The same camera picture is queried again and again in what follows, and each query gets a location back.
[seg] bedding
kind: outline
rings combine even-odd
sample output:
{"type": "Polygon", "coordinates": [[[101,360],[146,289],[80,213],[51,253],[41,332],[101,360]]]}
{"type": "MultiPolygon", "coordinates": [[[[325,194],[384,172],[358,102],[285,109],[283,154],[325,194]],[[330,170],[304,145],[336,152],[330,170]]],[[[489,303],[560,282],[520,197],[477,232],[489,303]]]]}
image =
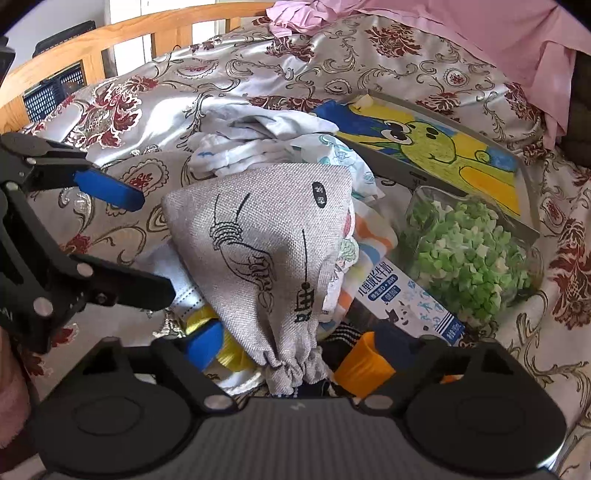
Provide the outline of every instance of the bedding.
{"type": "MultiPolygon", "coordinates": [[[[39,192],[31,205],[67,252],[125,265],[169,237],[162,197],[201,180],[191,174],[190,138],[204,111],[228,96],[268,109],[310,111],[326,99],[371,88],[437,111],[506,146],[528,165],[542,222],[540,289],[464,339],[500,341],[556,400],[571,431],[556,463],[565,479],[591,478],[591,171],[543,148],[540,111],[522,87],[449,40],[375,15],[354,15],[311,37],[275,38],[268,18],[176,50],[69,96],[25,130],[88,152],[103,171],[141,189],[127,212],[77,189],[39,192]]],[[[389,180],[380,202],[400,224],[406,195],[389,180]]],[[[148,343],[170,328],[162,312],[88,306],[44,356],[21,351],[39,399],[102,337],[148,343]]]]}
{"type": "Polygon", "coordinates": [[[279,1],[267,9],[278,37],[314,34],[352,12],[383,15],[458,43],[522,84],[545,112],[546,148],[566,133],[576,52],[591,53],[591,32],[554,0],[279,1]]]}

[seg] wall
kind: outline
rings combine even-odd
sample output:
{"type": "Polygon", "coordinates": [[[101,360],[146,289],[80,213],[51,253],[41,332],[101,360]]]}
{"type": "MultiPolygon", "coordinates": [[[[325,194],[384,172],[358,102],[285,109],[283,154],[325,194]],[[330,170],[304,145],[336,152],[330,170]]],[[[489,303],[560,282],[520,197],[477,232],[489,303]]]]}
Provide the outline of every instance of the wall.
{"type": "Polygon", "coordinates": [[[44,0],[8,33],[8,46],[17,56],[11,70],[31,60],[35,45],[66,28],[94,20],[97,28],[105,24],[105,0],[44,0]]]}

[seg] pink cloth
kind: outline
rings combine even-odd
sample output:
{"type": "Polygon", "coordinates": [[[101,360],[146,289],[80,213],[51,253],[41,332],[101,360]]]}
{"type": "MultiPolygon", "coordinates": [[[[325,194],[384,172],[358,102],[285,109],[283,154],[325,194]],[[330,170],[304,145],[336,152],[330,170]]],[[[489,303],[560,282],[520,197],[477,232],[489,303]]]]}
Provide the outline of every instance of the pink cloth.
{"type": "Polygon", "coordinates": [[[30,411],[27,385],[12,356],[8,335],[0,329],[0,448],[18,435],[30,411]]]}
{"type": "Polygon", "coordinates": [[[591,33],[553,0],[279,1],[267,9],[277,37],[313,34],[357,12],[447,38],[495,65],[545,112],[546,148],[566,133],[576,50],[591,54],[591,33]]]}

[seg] pink sheet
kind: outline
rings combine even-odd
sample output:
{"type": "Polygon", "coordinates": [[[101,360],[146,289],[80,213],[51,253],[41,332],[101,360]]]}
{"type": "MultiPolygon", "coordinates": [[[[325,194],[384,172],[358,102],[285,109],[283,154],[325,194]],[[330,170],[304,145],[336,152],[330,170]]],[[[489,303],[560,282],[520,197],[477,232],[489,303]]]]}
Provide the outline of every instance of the pink sheet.
{"type": "Polygon", "coordinates": [[[591,54],[591,33],[553,0],[279,1],[267,9],[277,37],[313,34],[355,12],[447,38],[499,67],[545,112],[546,148],[566,133],[576,51],[591,54]]]}

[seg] metal screw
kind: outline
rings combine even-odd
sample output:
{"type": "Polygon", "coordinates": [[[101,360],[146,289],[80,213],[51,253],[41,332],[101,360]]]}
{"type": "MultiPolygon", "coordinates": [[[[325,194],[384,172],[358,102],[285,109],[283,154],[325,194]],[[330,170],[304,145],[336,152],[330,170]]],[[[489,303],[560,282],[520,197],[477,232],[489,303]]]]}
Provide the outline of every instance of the metal screw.
{"type": "Polygon", "coordinates": [[[107,298],[107,295],[105,295],[104,293],[99,293],[99,294],[96,296],[96,302],[97,302],[99,305],[103,305],[104,303],[106,303],[106,301],[107,301],[107,300],[108,300],[108,298],[107,298]]]}
{"type": "Polygon", "coordinates": [[[203,404],[209,410],[227,410],[232,406],[233,401],[227,395],[209,395],[205,397],[203,404]]]}
{"type": "Polygon", "coordinates": [[[37,297],[33,301],[33,310],[40,317],[49,317],[53,313],[53,303],[45,297],[37,297]]]}
{"type": "Polygon", "coordinates": [[[95,272],[94,270],[92,270],[92,267],[88,263],[83,262],[80,262],[76,265],[76,270],[78,270],[78,273],[80,275],[86,278],[91,277],[95,272]]]}
{"type": "Polygon", "coordinates": [[[394,401],[386,395],[370,395],[363,402],[367,408],[371,408],[372,410],[387,410],[394,403],[394,401]]]}

